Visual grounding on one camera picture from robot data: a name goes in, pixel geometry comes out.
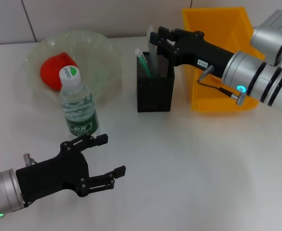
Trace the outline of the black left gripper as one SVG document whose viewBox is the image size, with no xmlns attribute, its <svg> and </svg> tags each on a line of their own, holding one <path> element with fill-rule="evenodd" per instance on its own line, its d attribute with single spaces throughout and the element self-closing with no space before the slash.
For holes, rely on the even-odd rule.
<svg viewBox="0 0 282 231">
<path fill-rule="evenodd" d="M 89 133 L 62 143 L 54 158 L 16 170 L 24 206 L 37 199 L 62 190 L 72 190 L 79 197 L 111 190 L 115 180 L 125 176 L 126 167 L 120 166 L 103 175 L 89 177 L 88 164 L 82 151 L 108 143 L 108 135 L 93 137 Z"/>
</svg>

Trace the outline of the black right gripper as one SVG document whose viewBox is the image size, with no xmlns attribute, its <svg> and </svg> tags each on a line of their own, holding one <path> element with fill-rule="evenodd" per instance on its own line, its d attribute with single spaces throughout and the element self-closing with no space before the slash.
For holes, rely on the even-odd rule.
<svg viewBox="0 0 282 231">
<path fill-rule="evenodd" d="M 164 56 L 172 66 L 188 64 L 205 70 L 205 65 L 212 65 L 212 74 L 222 78 L 234 53 L 205 41 L 204 36 L 201 31 L 178 28 L 170 31 L 160 26 L 157 33 L 151 32 L 150 43 L 156 46 L 157 54 Z"/>
</svg>

